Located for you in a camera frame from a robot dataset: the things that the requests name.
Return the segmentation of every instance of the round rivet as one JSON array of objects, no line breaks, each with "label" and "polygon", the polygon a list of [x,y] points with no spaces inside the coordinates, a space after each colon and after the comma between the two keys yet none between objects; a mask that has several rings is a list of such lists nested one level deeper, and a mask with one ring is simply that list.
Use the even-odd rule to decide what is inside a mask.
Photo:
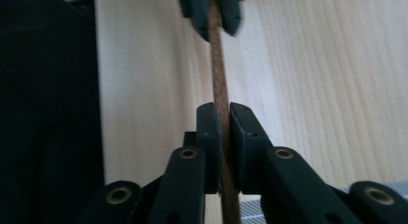
[{"label": "round rivet", "polygon": [[126,202],[132,196],[132,190],[129,187],[116,187],[106,196],[109,204],[117,205]]},{"label": "round rivet", "polygon": [[281,159],[291,159],[293,157],[293,154],[285,149],[275,150],[275,155]]},{"label": "round rivet", "polygon": [[375,187],[367,187],[364,190],[364,193],[369,197],[369,199],[376,203],[386,206],[390,206],[394,203],[394,198],[384,190]]},{"label": "round rivet", "polygon": [[180,157],[182,157],[183,159],[193,159],[195,158],[195,156],[197,156],[197,152],[191,149],[183,150],[180,153]]}]

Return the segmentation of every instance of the black fabric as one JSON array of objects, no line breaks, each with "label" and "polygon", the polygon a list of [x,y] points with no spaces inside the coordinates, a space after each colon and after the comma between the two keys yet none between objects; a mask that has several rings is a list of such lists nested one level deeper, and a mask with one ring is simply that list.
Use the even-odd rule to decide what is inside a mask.
[{"label": "black fabric", "polygon": [[0,223],[75,223],[103,182],[94,23],[0,0]]}]

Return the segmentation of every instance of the wood grain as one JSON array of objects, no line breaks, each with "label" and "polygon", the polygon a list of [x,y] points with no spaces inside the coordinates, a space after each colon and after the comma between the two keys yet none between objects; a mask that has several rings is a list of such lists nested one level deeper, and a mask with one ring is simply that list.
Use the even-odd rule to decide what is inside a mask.
[{"label": "wood grain", "polygon": [[[328,184],[407,179],[407,5],[244,0],[239,34],[221,37],[229,99]],[[107,183],[143,186],[213,101],[209,44],[177,0],[97,0],[97,14]]]},{"label": "wood grain", "polygon": [[213,75],[213,95],[216,112],[222,133],[220,196],[223,223],[241,223],[240,199],[238,197],[237,167],[234,151],[237,148],[230,141],[230,110],[227,79],[225,78],[222,43],[219,38],[220,14],[217,0],[210,0],[208,13],[208,35],[211,44],[211,63]]}]

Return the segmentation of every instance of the wooden strip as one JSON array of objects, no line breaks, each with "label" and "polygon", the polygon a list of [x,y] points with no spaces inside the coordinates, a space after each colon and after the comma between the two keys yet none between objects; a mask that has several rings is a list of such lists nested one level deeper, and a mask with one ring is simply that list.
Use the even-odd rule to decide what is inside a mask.
[{"label": "wooden strip", "polygon": [[237,187],[234,185],[233,151],[230,144],[229,100],[225,79],[222,48],[219,38],[219,5],[217,0],[210,0],[209,11],[209,41],[211,43],[211,58],[213,65],[213,89],[216,110],[222,131],[221,160],[221,206],[223,223],[241,223],[240,200]]}]

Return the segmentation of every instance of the clamp jaw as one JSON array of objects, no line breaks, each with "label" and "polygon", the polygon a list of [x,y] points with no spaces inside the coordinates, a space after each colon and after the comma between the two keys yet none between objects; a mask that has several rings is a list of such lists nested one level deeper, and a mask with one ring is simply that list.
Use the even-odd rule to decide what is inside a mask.
[{"label": "clamp jaw", "polygon": [[[393,190],[374,182],[355,183],[349,193],[328,186],[293,149],[274,147],[249,107],[230,109],[236,186],[261,195],[267,223],[407,223],[408,202]],[[80,223],[203,223],[205,194],[219,191],[222,133],[213,103],[197,109],[196,129],[162,177],[143,188],[105,186]]]},{"label": "clamp jaw", "polygon": [[[240,25],[240,1],[218,0],[221,14],[222,28],[233,36]],[[195,31],[208,40],[208,11],[209,0],[180,0],[183,16],[191,19]]]}]

